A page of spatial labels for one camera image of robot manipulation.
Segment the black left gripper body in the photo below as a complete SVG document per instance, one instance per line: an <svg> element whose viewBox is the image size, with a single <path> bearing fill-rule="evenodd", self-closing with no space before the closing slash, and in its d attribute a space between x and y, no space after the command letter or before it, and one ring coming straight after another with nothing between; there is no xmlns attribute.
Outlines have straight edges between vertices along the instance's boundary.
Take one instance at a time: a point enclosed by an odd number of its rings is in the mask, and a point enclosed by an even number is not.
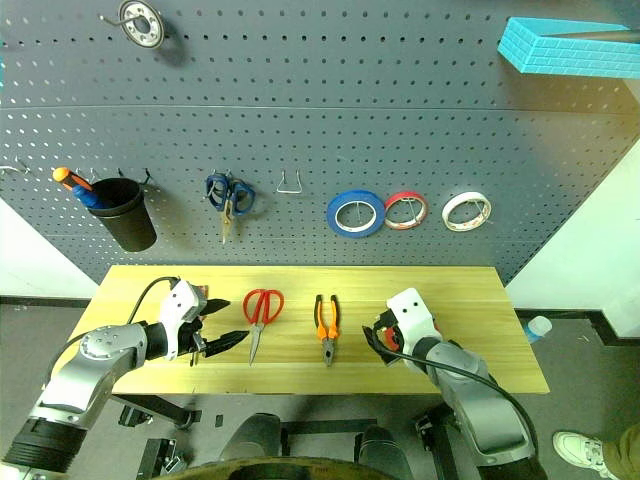
<svg viewBox="0 0 640 480"><path fill-rule="evenodd" d="M206 339L201 334L204 316L196 316L191 321L183 320L178 328L178 356L203 352L206 349Z"/></svg>

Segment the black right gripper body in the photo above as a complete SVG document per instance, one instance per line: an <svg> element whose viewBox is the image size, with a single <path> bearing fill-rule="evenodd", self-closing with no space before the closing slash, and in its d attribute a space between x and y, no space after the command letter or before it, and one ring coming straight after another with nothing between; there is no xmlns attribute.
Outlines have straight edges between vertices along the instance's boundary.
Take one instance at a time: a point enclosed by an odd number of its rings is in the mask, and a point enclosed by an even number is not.
<svg viewBox="0 0 640 480"><path fill-rule="evenodd" d="M402 352L404 337L399 328L399 322L391 309L387 309L378 315L372 327L374 338L374 350L383 352Z"/></svg>

